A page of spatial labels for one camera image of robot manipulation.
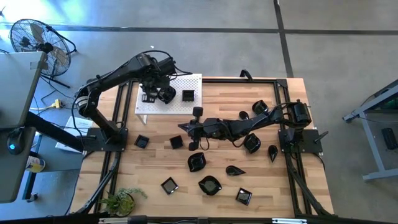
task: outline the wooden table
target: wooden table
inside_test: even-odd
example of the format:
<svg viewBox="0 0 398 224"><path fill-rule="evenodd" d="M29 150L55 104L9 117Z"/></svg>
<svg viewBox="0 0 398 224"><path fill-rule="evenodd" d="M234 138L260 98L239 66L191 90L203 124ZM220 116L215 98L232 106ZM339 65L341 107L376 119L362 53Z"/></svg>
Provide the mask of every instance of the wooden table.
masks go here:
<svg viewBox="0 0 398 224"><path fill-rule="evenodd" d="M302 78L288 78L287 83L292 101L300 98L302 102L308 103ZM153 115L149 117L147 125L143 125L134 115L137 88L138 85L134 85L132 91L127 122L129 139L122 154L116 184L116 191L121 187L140 187L148 195L148 199L139 195L134 197L137 206L131 215L246 218L294 215L284 155L279 150L279 155L273 163L268 156L267 149L271 144L279 148L279 125L254 132L262 142L261 148L254 154L248 154L243 147L235 148L229 141L212 139L209 140L208 151L199 149L191 152L188 150L191 140L177 124L189 122L193 116ZM117 88L113 88L101 95L98 109L108 119L111 119L113 113L116 92ZM264 100L270 109L275 106L274 87L258 83L204 83L202 121L209 117L239 119L238 113L242 110L253 116L251 106L258 100ZM139 134L150 138L146 149L134 145ZM177 135L182 136L184 147L173 150L169 139ZM205 153L207 165L203 170L191 173L187 159L196 152ZM81 208L97 188L103 157L103 152L95 152L83 161L71 211ZM302 154L302 160L309 189L324 208L333 213L325 173L319 158L313 154ZM246 174L237 177L227 176L225 168L229 165L241 168ZM215 196L205 195L198 186L198 181L207 175L216 177L223 186ZM167 195L160 186L169 177L180 186L171 195ZM235 201L240 187L252 192L248 206ZM301 190L298 190L297 194L300 207L304 211Z"/></svg>

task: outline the potted plant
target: potted plant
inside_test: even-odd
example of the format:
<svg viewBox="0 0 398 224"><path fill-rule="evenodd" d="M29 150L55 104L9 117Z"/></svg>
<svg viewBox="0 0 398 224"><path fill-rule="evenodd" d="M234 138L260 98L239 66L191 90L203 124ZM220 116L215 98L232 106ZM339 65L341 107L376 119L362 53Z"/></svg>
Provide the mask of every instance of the potted plant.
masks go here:
<svg viewBox="0 0 398 224"><path fill-rule="evenodd" d="M104 198L99 202L106 204L105 212L108 212L110 215L114 215L116 217L126 217L128 216L136 203L132 194L141 194L144 198L148 196L141 189L133 188L133 189L124 189L121 188L114 195L108 193L108 198Z"/></svg>

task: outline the white pegboard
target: white pegboard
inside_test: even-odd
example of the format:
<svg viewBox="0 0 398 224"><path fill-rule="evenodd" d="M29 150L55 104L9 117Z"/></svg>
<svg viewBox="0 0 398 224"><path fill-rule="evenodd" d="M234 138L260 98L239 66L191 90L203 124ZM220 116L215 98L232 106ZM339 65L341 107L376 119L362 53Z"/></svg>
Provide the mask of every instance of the white pegboard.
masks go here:
<svg viewBox="0 0 398 224"><path fill-rule="evenodd" d="M195 106L201 106L201 74L185 75L170 81L176 93L174 99L165 104L159 99L155 103L142 102L142 88L138 88L136 114L192 114ZM195 90L195 101L183 102L182 90Z"/></svg>

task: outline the fan guard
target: fan guard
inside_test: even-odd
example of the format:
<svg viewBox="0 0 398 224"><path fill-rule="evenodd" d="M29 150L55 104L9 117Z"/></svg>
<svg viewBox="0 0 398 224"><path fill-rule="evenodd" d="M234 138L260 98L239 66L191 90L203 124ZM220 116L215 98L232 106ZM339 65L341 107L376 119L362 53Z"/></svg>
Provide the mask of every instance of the fan guard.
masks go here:
<svg viewBox="0 0 398 224"><path fill-rule="evenodd" d="M33 19L21 19L10 31L12 47L16 52L43 51L47 54L49 68L42 70L50 77L64 74L71 61L68 45L51 26Z"/></svg>

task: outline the concrete floor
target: concrete floor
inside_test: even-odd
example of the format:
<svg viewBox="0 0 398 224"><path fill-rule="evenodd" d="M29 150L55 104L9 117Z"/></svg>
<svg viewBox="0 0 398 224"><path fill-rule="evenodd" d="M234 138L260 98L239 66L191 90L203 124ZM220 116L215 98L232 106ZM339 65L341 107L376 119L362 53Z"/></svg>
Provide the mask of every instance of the concrete floor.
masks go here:
<svg viewBox="0 0 398 224"><path fill-rule="evenodd" d="M94 27L278 28L272 0L29 2L34 4L16 0L6 3L4 17L0 17L0 49L12 51L8 30L1 30L1 23L27 17L49 24ZM286 29L398 29L395 0L279 2ZM72 86L71 90L60 88L70 96L88 78L112 70L151 46L170 52L180 68L204 75L235 77L240 69L246 68L255 77L286 77L278 34L61 33L74 41L79 50L73 55L68 72L60 77ZM397 36L287 35L287 44L294 77L304 78L315 125L320 131L329 131L322 143L335 213L341 217L396 222L398 178L362 181L363 174L376 171L376 164L361 123L346 124L341 117L398 77ZM49 91L46 83L39 83L35 95L41 98ZM62 95L53 95L48 101L56 98L66 100ZM43 114L45 119L58 124L66 123L69 116L68 110ZM77 167L80 165L76 156L61 156ZM396 153L390 157L398 161ZM35 188L49 187L39 192L40 200L28 204L19 195L14 203L0 204L0 220L63 215L72 198L77 174L77 170L41 174ZM51 195L58 197L50 200ZM17 212L21 208L26 212Z"/></svg>

